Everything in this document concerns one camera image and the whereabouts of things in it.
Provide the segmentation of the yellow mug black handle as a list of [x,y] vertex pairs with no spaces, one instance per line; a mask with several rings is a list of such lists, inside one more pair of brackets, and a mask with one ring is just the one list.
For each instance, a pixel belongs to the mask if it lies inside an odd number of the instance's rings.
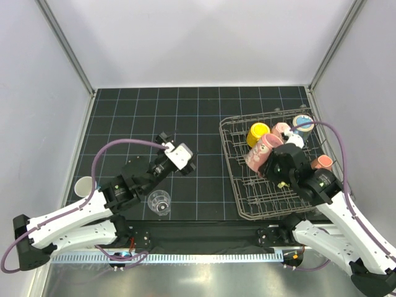
[[270,133],[268,125],[262,122],[254,123],[247,134],[246,142],[250,148],[256,145],[258,140],[264,135]]

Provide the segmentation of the pink faceted mug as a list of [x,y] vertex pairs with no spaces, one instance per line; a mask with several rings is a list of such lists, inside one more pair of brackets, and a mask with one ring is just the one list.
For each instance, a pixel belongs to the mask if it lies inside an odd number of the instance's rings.
[[291,127],[287,123],[276,123],[271,130],[271,133],[277,136],[284,144],[288,141],[290,136],[293,135]]

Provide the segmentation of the blue butterfly mug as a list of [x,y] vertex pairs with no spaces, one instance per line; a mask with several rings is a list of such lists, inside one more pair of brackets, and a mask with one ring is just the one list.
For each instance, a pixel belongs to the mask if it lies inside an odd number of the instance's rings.
[[306,114],[299,114],[293,118],[292,131],[301,136],[304,142],[307,142],[314,127],[314,120]]

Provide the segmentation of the brown floral mug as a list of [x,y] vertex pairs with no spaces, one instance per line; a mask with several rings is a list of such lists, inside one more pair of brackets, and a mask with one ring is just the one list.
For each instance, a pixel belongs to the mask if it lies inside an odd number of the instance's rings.
[[311,162],[312,169],[326,169],[331,171],[333,160],[327,155],[320,155],[315,160]]

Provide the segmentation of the cream yellow faceted mug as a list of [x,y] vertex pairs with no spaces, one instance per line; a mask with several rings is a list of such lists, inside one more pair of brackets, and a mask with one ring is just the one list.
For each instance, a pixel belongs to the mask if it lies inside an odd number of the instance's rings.
[[278,185],[278,188],[283,188],[284,186],[287,186],[287,184],[285,182],[280,182]]

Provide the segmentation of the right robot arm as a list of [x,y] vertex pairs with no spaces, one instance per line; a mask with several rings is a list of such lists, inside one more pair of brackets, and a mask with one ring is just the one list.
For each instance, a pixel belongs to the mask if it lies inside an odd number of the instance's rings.
[[331,171],[313,169],[302,149],[294,144],[274,148],[260,170],[269,181],[291,187],[344,237],[340,240],[294,214],[285,222],[293,241],[338,265],[365,296],[395,294],[395,247],[361,213]]

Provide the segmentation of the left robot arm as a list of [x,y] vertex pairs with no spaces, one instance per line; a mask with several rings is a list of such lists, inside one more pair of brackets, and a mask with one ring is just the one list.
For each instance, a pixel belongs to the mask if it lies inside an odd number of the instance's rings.
[[[127,162],[118,176],[97,186],[96,167],[100,157],[119,144],[138,144],[158,149],[157,157],[148,162],[135,157]],[[139,139],[117,139],[107,143],[95,155],[91,166],[88,196],[73,204],[37,218],[19,215],[13,219],[14,242],[1,259],[6,269],[7,256],[16,249],[17,272],[41,267],[55,254],[84,245],[122,246],[132,236],[121,212],[135,206],[173,172],[188,175],[196,169],[194,154],[184,143],[175,145],[164,132],[154,142]]]

